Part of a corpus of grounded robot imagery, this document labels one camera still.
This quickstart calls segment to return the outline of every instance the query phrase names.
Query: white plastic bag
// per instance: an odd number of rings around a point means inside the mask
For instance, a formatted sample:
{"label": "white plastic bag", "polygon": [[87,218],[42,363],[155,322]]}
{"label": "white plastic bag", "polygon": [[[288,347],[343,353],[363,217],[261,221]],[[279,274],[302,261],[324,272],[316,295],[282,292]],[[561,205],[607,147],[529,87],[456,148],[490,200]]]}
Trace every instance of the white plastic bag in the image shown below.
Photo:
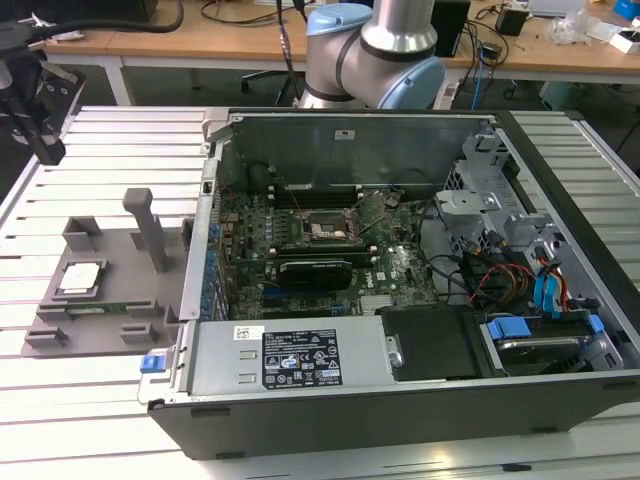
{"label": "white plastic bag", "polygon": [[549,22],[547,36],[554,45],[567,43],[590,43],[587,31],[595,27],[600,20],[589,15],[587,10],[569,12],[564,18],[554,18]]}

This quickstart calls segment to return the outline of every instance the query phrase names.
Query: slotted metal surface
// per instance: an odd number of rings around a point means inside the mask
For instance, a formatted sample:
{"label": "slotted metal surface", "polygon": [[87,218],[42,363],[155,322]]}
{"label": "slotted metal surface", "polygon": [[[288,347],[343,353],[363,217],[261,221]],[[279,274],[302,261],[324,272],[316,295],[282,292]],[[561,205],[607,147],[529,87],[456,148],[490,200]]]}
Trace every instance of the slotted metal surface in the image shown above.
{"label": "slotted metal surface", "polygon": [[[640,185],[593,130],[561,112],[514,112],[522,129],[629,278],[640,288]],[[519,178],[544,209],[526,174]]]}
{"label": "slotted metal surface", "polygon": [[[101,228],[131,228],[133,219],[117,203],[127,186],[144,185],[157,199],[154,208],[163,225],[179,226],[193,214],[204,160],[193,153],[199,144],[158,142],[151,155],[146,143],[126,142],[142,133],[186,133],[195,140],[202,114],[198,108],[85,108],[71,132],[124,135],[109,137],[108,144],[85,144],[88,150],[77,154],[71,145],[59,167],[39,167],[0,226],[0,479],[589,480],[638,475],[638,403],[618,406],[569,433],[193,462],[137,402],[140,356],[18,358],[64,247],[60,233],[70,211],[96,215]],[[621,188],[602,183],[609,193]],[[592,188],[589,182],[571,184],[575,192]],[[301,424],[297,434],[313,432]],[[507,473],[505,463],[530,465],[533,472]]]}

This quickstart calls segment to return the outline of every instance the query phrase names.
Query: floor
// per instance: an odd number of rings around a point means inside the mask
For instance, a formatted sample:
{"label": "floor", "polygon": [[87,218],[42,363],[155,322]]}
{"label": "floor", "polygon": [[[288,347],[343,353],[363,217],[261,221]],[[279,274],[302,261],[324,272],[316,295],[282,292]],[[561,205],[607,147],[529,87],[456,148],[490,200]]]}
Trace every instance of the floor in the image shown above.
{"label": "floor", "polygon": [[[98,67],[77,67],[86,76],[87,83],[80,98],[83,105],[114,105],[113,96],[104,72]],[[129,68],[127,78],[139,105],[152,106],[272,106],[277,92],[284,83],[284,76],[252,82],[248,93],[240,91],[240,78],[249,72],[231,70],[201,70],[200,90],[193,90],[185,70]],[[538,92],[542,84],[520,82],[512,99],[503,96],[510,81],[491,84],[481,108],[487,110],[544,110]],[[462,91],[454,103],[456,109],[469,109],[473,100],[472,86]],[[624,86],[619,90],[602,85],[588,85],[577,108],[592,127],[612,147],[616,148],[629,128],[640,119],[640,90]],[[290,104],[292,97],[285,99]],[[0,137],[2,163],[0,166],[0,200],[11,188],[29,159],[26,148],[16,144],[8,136]],[[622,158],[632,167],[640,169],[640,130],[626,143]]]}

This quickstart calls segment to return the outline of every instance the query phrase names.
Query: sticker label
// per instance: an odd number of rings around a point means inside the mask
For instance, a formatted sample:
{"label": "sticker label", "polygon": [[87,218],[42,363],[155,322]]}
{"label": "sticker label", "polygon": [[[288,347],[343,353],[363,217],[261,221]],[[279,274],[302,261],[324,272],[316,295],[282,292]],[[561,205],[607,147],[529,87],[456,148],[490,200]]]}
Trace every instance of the sticker label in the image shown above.
{"label": "sticker label", "polygon": [[260,340],[264,333],[263,325],[255,325],[248,327],[234,327],[233,339],[234,340]]}
{"label": "sticker label", "polygon": [[336,130],[333,138],[335,140],[355,140],[356,131],[355,130]]}
{"label": "sticker label", "polygon": [[69,315],[87,315],[92,313],[104,313],[104,308],[70,308],[66,310]]}
{"label": "sticker label", "polygon": [[262,352],[268,390],[342,385],[335,330],[266,332]]}

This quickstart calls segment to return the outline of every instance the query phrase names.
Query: motherboard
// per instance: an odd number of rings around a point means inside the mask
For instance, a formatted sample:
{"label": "motherboard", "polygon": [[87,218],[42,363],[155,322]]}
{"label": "motherboard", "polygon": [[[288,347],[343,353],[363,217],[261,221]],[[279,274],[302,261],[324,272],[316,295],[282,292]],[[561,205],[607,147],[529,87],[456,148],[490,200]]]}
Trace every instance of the motherboard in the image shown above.
{"label": "motherboard", "polygon": [[212,219],[219,238],[210,249],[224,282],[212,295],[225,296],[225,318],[373,315],[437,301],[415,242],[423,202],[402,197],[362,190],[327,203],[222,189]]}

